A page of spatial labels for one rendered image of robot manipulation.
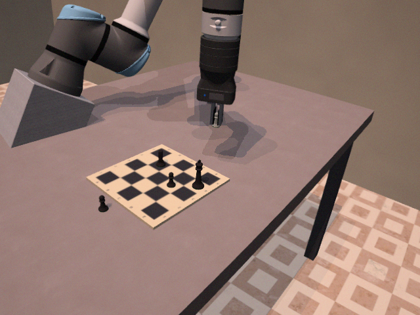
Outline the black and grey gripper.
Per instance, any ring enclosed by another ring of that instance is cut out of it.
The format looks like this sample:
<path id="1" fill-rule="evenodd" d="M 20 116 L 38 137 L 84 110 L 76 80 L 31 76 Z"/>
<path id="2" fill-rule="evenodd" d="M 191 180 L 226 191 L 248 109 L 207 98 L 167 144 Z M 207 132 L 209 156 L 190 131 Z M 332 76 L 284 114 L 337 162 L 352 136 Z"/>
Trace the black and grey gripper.
<path id="1" fill-rule="evenodd" d="M 211 104 L 210 124 L 215 121 L 216 103 L 219 106 L 217 125 L 223 120 L 224 104 L 233 104 L 236 96 L 235 72 L 238 69 L 241 16 L 223 16 L 202 11 L 199 67 L 201 79 L 197 100 Z"/>

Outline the tan and black chessboard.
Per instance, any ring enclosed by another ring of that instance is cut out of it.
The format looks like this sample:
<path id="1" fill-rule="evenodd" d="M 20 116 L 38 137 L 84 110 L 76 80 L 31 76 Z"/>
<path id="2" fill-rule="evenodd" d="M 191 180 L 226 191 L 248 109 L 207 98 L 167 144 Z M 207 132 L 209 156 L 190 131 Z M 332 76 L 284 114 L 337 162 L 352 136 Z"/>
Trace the tan and black chessboard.
<path id="1" fill-rule="evenodd" d="M 163 150 L 165 167 L 156 166 L 158 150 Z M 203 165 L 201 181 L 204 188 L 193 189 L 196 163 L 161 144 L 86 179 L 155 230 L 230 181 L 226 176 Z M 167 187 L 170 172 L 174 174 L 174 188 Z"/>

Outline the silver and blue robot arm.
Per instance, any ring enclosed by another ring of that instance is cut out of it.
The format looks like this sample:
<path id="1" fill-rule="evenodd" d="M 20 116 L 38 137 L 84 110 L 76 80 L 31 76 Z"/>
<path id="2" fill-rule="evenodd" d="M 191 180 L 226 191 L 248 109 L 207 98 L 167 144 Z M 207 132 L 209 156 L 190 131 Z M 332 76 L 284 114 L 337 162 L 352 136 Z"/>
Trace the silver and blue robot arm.
<path id="1" fill-rule="evenodd" d="M 112 25 L 93 10 L 65 5 L 28 77 L 57 91 L 81 96 L 88 60 L 117 74 L 134 76 L 149 58 L 148 29 L 162 1 L 129 0 Z M 243 14 L 243 4 L 244 0 L 203 0 L 202 11 Z"/>

